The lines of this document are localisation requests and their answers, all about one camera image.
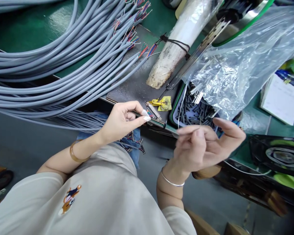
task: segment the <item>green ring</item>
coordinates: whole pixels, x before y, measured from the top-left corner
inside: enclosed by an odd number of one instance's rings
[[[256,20],[258,20],[260,17],[263,16],[263,14],[268,10],[268,8],[272,5],[272,3],[274,2],[274,0],[269,0],[267,2],[267,4],[265,5],[265,7],[261,10],[261,12],[259,12],[259,14],[253,18],[247,25],[244,26],[244,28],[242,28],[240,31],[238,31],[236,34],[234,34],[233,36],[229,37],[227,40],[220,42],[220,43],[212,43],[213,47],[219,47],[222,46],[226,43],[228,43],[229,41],[233,40],[234,38],[236,38],[238,35],[240,35],[241,33],[243,33],[246,29],[248,29],[253,23],[255,23]]]

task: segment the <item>silver bangle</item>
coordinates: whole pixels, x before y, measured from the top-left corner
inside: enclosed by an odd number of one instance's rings
[[[161,169],[161,175],[162,177],[166,180],[166,182],[168,182],[169,184],[175,186],[175,187],[182,187],[184,186],[185,182],[183,184],[174,184],[174,183],[171,183],[164,175],[163,175],[163,172],[162,172],[163,168]]]

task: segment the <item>green workbench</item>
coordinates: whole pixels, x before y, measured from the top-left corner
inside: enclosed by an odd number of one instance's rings
[[[158,37],[169,33],[175,25],[174,10],[166,8],[160,0],[150,0],[153,11],[142,22],[142,26]],[[79,1],[78,15],[86,6],[87,0]],[[73,0],[49,5],[40,5],[0,15],[0,49],[6,52],[22,52],[42,47],[62,35],[70,21]],[[204,38],[200,35],[191,51]],[[92,55],[56,74],[63,77],[84,64]],[[258,108],[260,94],[257,94],[243,110],[241,127],[247,134],[268,134],[294,137],[294,126],[289,126]],[[175,132],[176,128],[167,122],[166,129]],[[247,141],[232,154],[232,159],[255,169],[250,157]]]

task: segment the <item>left hand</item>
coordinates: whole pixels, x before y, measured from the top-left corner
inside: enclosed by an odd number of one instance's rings
[[[136,118],[132,111],[136,111],[142,116]],[[138,101],[117,103],[114,105],[106,123],[96,135],[106,145],[122,139],[132,130],[150,121],[150,119],[147,111],[143,109]]]

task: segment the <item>black fan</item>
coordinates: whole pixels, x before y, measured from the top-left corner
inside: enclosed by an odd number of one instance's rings
[[[294,176],[294,138],[254,135],[249,144],[254,164]]]

